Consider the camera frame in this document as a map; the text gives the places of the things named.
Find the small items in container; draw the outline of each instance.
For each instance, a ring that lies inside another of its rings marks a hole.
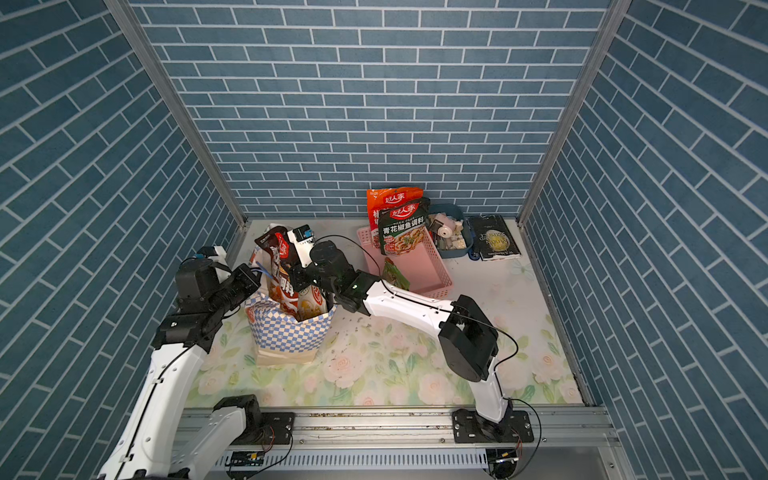
[[[443,213],[429,214],[429,232],[438,250],[463,250],[467,247],[462,234],[464,221]]]

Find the printed food image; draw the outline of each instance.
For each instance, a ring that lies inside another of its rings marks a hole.
[[[495,252],[503,252],[509,248],[509,238],[498,230],[485,232],[485,241]]]
[[[392,238],[392,242],[387,242],[384,246],[388,255],[403,255],[416,248],[419,242],[424,240],[426,229],[424,227],[415,228],[402,235]]]
[[[300,320],[314,318],[328,312],[328,304],[320,289],[310,285],[299,292],[299,317]]]
[[[275,300],[276,302],[279,302],[280,299],[283,297],[282,294],[280,293],[280,284],[277,281],[270,279],[269,289],[270,289],[270,298],[272,300]]]

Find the white robotic arm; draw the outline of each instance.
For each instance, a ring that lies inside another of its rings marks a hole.
[[[368,289],[368,296],[363,300],[363,304],[371,315],[395,319],[440,340],[441,324],[449,321],[455,309],[452,302],[428,298],[401,290],[396,286],[385,286],[382,282],[383,280],[374,283]],[[488,364],[489,372],[493,372],[497,361],[498,356],[494,355],[491,363]],[[477,413],[491,422],[499,423],[507,410],[507,401],[502,397],[496,375],[488,375],[487,379],[469,382],[469,388],[475,396]]]
[[[283,264],[294,289],[314,283],[333,293],[333,301],[350,312],[389,317],[436,338],[448,366],[469,381],[485,441],[502,441],[511,406],[493,374],[498,334],[474,300],[463,295],[454,302],[436,300],[355,271],[333,242],[315,245],[307,226],[290,231],[289,239],[300,258],[294,265]],[[171,457],[184,401],[223,315],[260,286],[260,273],[254,274],[246,264],[230,273],[221,251],[207,249],[180,266],[179,311],[157,329],[147,379],[98,480],[202,480],[231,443],[253,444],[260,441],[258,435],[265,435],[255,396],[227,397],[214,407],[207,426]]]

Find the red logo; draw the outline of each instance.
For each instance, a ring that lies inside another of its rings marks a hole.
[[[315,297],[318,305],[323,305],[323,295],[320,293],[320,289],[314,285],[312,285],[312,296]]]
[[[278,232],[275,233],[275,237],[277,237],[277,243],[280,245],[280,258],[286,259],[288,258],[288,242],[283,238],[283,235]]]
[[[384,198],[384,203],[385,204],[396,204],[396,203],[398,203],[399,201],[401,201],[405,197],[406,197],[405,194],[390,195],[390,196]]]
[[[396,218],[397,220],[404,220],[413,215],[413,212],[415,212],[417,208],[419,208],[419,204],[404,205],[397,210],[389,212],[389,216],[391,218]]]

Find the metal vent grille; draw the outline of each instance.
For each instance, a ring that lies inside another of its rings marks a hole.
[[[266,454],[263,467],[278,462],[285,450]],[[214,470],[224,470],[231,453],[219,458]],[[376,449],[376,450],[306,450],[292,451],[285,462],[272,470],[359,470],[379,469],[453,469],[486,466],[485,451],[466,449]]]

